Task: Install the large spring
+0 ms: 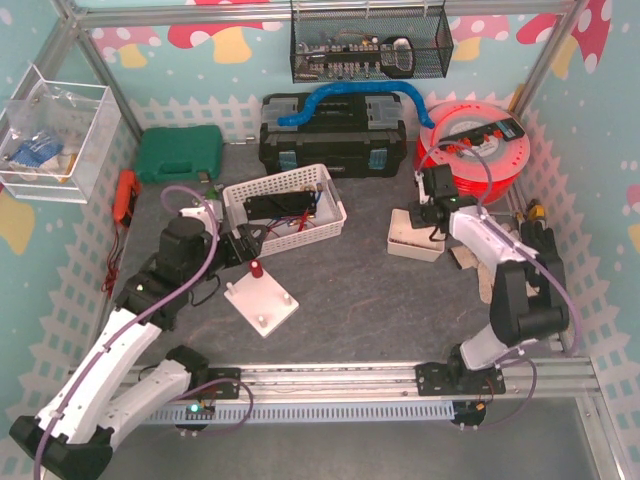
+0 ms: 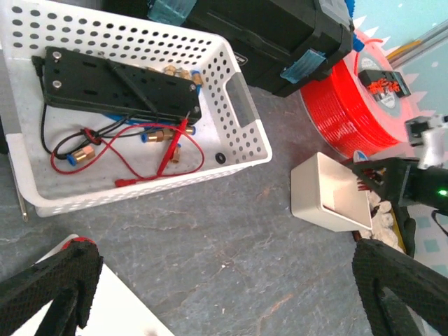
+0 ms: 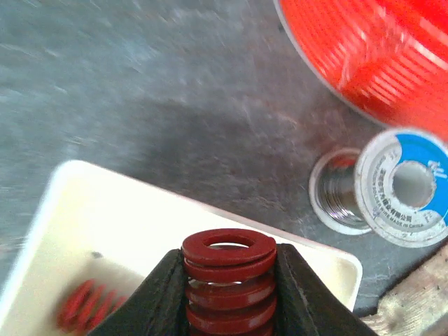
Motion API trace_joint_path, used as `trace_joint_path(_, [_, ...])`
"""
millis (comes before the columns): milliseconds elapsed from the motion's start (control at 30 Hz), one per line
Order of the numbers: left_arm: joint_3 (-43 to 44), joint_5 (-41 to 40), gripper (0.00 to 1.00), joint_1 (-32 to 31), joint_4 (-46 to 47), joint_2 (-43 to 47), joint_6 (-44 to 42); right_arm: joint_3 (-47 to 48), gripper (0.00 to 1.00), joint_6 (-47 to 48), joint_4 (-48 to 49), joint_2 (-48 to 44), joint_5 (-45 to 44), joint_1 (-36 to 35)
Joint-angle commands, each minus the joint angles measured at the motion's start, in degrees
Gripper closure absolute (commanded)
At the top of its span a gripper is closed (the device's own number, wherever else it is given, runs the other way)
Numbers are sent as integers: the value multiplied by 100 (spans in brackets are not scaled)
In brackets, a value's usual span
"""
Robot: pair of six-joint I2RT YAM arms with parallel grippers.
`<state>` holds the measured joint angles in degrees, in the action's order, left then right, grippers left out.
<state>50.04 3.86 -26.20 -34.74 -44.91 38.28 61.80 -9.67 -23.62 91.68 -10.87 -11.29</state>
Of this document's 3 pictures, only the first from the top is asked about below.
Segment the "large red spring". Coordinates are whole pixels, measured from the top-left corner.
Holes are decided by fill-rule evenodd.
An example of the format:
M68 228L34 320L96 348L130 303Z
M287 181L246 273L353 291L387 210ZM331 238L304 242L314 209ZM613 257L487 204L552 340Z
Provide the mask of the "large red spring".
M263 267L257 259L254 259L249 263L249 269L251 275L256 279L259 279L264 275Z

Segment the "white peg base plate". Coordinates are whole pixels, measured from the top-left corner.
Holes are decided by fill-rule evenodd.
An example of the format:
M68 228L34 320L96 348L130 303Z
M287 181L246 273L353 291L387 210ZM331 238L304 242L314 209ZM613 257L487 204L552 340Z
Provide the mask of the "white peg base plate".
M236 282L227 282L224 297L262 337L270 336L298 309L299 302L268 272L250 271Z

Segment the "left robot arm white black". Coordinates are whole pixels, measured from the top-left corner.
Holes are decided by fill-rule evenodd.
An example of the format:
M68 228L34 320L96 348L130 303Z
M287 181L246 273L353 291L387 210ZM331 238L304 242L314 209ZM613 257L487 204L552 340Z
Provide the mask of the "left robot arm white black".
M116 391L140 355L174 328L193 289L227 266L215 209L205 196L183 185L198 203L180 211L163 230L159 251L129 279L102 333L62 389L36 415L23 415L9 435L33 462L36 479L97 479L123 440L167 403L194 398L220 385L248 391L239 377L212 378L206 357L178 346L143 380Z

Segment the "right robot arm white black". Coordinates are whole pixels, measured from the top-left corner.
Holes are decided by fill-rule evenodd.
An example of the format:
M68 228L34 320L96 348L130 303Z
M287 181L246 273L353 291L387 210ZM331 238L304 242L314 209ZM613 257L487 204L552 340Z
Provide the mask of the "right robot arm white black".
M429 148L415 168L419 200L409 206L415 229L433 228L459 241L494 275L489 324L459 346L461 360L471 371L499 365L512 352L522 355L532 345L572 328L573 354L579 344L582 316L567 289L565 269L558 253L540 252L512 237L484 207L493 178L481 156L476 159L487 177L480 197L459 193L451 166L428 167L427 157L437 150L458 147L477 155L473 148L451 140Z

